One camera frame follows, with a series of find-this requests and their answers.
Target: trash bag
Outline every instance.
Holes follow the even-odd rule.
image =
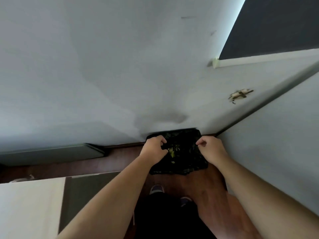
[[[162,135],[167,143],[162,149],[167,149],[165,157],[155,164],[150,174],[180,174],[187,175],[192,171],[207,169],[208,162],[200,153],[196,141],[200,139],[200,131],[195,128],[157,132],[146,139]]]

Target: brown floorboard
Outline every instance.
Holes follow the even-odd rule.
[[[0,172],[0,183],[25,177],[36,179],[67,177],[83,174],[105,173],[123,170],[140,153],[141,146],[114,148],[108,157],[59,164],[7,167]],[[256,228],[236,197],[225,190],[224,179],[218,169],[208,169],[183,175],[148,175],[143,186],[142,199],[155,184],[175,197],[189,196],[198,206],[202,220],[218,239],[261,239]],[[135,227],[130,226],[125,238],[133,238]]]

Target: person's left hand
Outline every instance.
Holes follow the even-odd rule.
[[[140,157],[150,160],[152,165],[158,163],[168,153],[167,149],[161,148],[163,143],[167,143],[167,141],[162,135],[147,139]]]

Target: forearm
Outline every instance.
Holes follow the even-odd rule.
[[[151,166],[148,158],[136,158],[89,201],[58,239],[123,238]]]
[[[319,237],[319,218],[300,203],[228,156],[215,165],[264,239]]]

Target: hand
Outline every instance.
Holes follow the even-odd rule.
[[[228,154],[220,139],[212,136],[202,136],[197,142],[199,151],[204,158],[213,165],[221,159],[228,157]]]
[[[140,157],[150,160],[152,166],[158,163],[168,153],[167,149],[163,150],[161,148],[163,143],[167,143],[167,141],[162,135],[147,139],[140,153]]]

